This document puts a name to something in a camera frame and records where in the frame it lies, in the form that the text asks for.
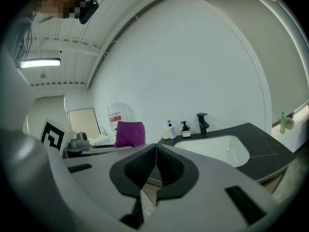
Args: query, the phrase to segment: green spray bottle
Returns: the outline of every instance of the green spray bottle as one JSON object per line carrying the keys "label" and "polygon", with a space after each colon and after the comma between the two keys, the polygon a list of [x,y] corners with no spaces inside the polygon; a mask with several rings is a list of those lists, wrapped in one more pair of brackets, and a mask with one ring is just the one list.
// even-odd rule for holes
{"label": "green spray bottle", "polygon": [[282,117],[281,117],[281,121],[280,121],[280,132],[281,134],[285,133],[285,128],[286,128],[286,117],[284,112],[282,112]]}

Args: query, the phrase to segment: floor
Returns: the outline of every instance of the floor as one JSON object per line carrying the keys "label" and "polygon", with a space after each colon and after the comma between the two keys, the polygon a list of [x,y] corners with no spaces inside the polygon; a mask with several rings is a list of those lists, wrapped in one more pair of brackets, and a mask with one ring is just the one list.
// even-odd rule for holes
{"label": "floor", "polygon": [[[301,188],[306,174],[309,171],[309,142],[297,153],[296,158],[292,161],[286,170],[283,178],[273,192],[273,198],[282,203],[291,197]],[[155,211],[156,191],[157,188],[146,184],[141,193],[141,205],[143,209],[144,220]]]}

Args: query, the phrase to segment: black faucet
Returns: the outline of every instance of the black faucet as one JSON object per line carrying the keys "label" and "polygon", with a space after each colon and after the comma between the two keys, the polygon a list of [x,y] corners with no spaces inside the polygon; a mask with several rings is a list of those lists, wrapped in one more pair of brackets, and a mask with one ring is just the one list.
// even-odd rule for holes
{"label": "black faucet", "polygon": [[209,128],[209,124],[205,121],[204,116],[207,115],[206,113],[199,113],[197,114],[199,128],[201,129],[201,136],[207,137],[207,128]]}

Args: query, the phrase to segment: black marble countertop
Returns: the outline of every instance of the black marble countertop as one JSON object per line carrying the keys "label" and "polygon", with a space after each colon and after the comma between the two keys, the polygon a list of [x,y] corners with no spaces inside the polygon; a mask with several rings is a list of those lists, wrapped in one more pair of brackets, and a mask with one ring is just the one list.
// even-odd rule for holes
{"label": "black marble countertop", "polygon": [[[223,130],[210,131],[207,138],[232,135],[238,137],[247,148],[250,158],[244,165],[237,167],[238,170],[249,176],[251,179],[263,182],[276,173],[283,171],[294,159],[293,153],[268,135],[263,130],[251,123],[242,124]],[[161,139],[158,144],[174,146],[181,141],[206,139],[201,134],[192,134],[190,138],[177,136],[174,139]],[[157,168],[150,175],[151,180],[161,182],[161,175]]]}

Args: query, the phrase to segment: plaid shirt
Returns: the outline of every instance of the plaid shirt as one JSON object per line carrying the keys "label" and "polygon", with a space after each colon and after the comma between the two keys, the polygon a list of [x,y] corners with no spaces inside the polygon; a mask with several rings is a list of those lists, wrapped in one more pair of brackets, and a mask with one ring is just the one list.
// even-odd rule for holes
{"label": "plaid shirt", "polygon": [[24,37],[31,27],[32,20],[24,17],[14,22],[6,39],[8,53],[17,67],[25,56]]}

